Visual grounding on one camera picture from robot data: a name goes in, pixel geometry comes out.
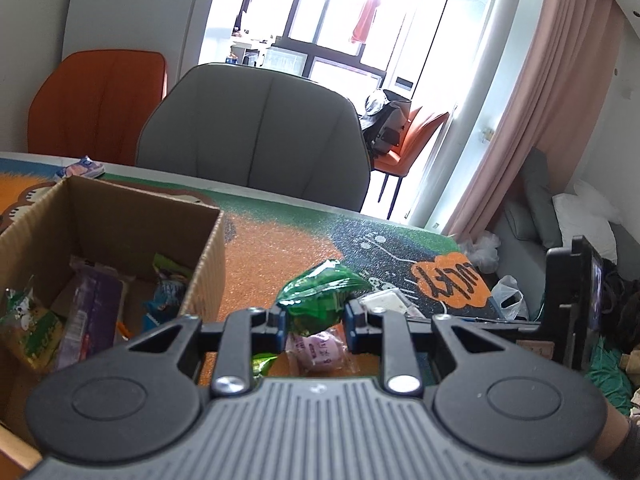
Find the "person's right hand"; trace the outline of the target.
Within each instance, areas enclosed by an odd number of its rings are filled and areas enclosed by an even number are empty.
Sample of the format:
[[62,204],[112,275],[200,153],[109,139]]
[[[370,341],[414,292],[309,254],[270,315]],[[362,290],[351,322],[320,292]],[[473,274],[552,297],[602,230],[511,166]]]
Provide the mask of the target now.
[[590,455],[598,462],[608,460],[628,436],[630,421],[619,410],[606,401],[605,424]]

